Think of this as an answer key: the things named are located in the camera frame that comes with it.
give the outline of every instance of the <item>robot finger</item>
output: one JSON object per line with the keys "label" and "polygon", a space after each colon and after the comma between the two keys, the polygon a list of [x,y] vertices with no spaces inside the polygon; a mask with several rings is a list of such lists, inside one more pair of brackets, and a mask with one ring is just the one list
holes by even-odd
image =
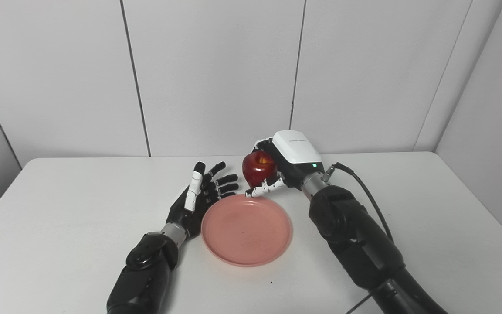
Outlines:
{"label": "robot finger", "polygon": [[195,211],[195,201],[197,195],[201,193],[201,183],[203,182],[203,173],[205,172],[205,164],[199,161],[193,169],[193,176],[191,177],[191,184],[187,189],[187,197],[185,198],[185,209]]}
{"label": "robot finger", "polygon": [[222,199],[222,198],[226,198],[226,197],[232,196],[232,195],[235,195],[235,192],[234,191],[229,191],[228,193],[224,193],[224,194],[220,195],[218,198]]}
{"label": "robot finger", "polygon": [[253,147],[253,151],[265,150],[265,145],[272,141],[272,137],[267,137],[266,139],[262,139],[255,142],[255,146]]}
{"label": "robot finger", "polygon": [[221,170],[225,169],[226,163],[221,161],[220,163],[217,163],[212,169],[210,169],[203,178],[203,182],[205,184],[208,184],[210,181],[212,181],[213,177]]}
{"label": "robot finger", "polygon": [[278,175],[276,177],[263,180],[260,187],[248,189],[245,191],[245,196],[259,197],[261,195],[271,193],[271,191],[280,189],[283,186],[285,186],[284,179]]}
{"label": "robot finger", "polygon": [[221,177],[218,180],[215,180],[215,184],[217,187],[221,187],[222,185],[225,185],[226,183],[231,183],[237,181],[237,174],[229,174],[226,175],[225,177]]}
{"label": "robot finger", "polygon": [[229,191],[237,191],[239,189],[239,184],[229,183],[218,187],[214,182],[209,183],[207,188],[203,190],[203,194],[206,197],[217,197],[218,195],[228,193]]}

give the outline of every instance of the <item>robotic arm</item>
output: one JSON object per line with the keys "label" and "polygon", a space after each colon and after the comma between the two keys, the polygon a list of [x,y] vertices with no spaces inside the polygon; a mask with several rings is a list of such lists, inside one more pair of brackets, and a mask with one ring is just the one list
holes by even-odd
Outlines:
{"label": "robotic arm", "polygon": [[335,164],[325,171],[321,156],[299,131],[279,131],[257,142],[257,150],[271,155],[278,171],[247,190],[248,197],[284,185],[303,191],[310,200],[309,218],[350,278],[385,314],[447,314],[406,270],[390,232],[385,234],[350,191],[329,182],[335,169],[352,174],[351,169]]}
{"label": "robotic arm", "polygon": [[201,232],[207,210],[219,199],[235,194],[237,175],[230,174],[213,181],[224,169],[221,162],[205,173],[205,165],[195,165],[191,184],[170,208],[166,224],[160,232],[145,234],[127,255],[108,298],[108,314],[155,314],[166,294],[170,274],[179,258],[178,248]]}

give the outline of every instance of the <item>white table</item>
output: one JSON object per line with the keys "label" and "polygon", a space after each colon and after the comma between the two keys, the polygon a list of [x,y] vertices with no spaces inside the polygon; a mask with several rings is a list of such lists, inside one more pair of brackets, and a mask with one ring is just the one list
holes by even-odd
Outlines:
{"label": "white table", "polygon": [[[0,314],[105,313],[127,253],[159,230],[196,161],[242,157],[36,159],[0,200]],[[448,312],[502,314],[502,227],[433,153],[324,155],[352,167],[378,201],[407,268]],[[360,187],[350,189],[372,215]],[[215,258],[200,237],[183,245],[165,312],[342,314],[354,286],[307,216],[300,191],[269,196],[289,214],[293,239],[256,268]],[[355,313],[380,310],[369,300]]]}

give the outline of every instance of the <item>plate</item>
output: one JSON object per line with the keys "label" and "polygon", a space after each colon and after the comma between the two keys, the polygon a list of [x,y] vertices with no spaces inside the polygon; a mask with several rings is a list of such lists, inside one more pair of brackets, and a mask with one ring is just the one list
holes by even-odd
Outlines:
{"label": "plate", "polygon": [[201,226],[207,248],[235,266],[260,266],[277,259],[288,247],[292,226],[277,203],[264,197],[233,195],[207,211]]}

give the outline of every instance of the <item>apple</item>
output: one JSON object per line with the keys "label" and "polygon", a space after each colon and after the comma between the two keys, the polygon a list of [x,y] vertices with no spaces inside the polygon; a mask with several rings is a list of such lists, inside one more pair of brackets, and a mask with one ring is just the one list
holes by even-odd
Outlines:
{"label": "apple", "polygon": [[245,156],[242,163],[243,177],[250,187],[261,186],[261,182],[276,172],[276,164],[265,151],[258,150]]}

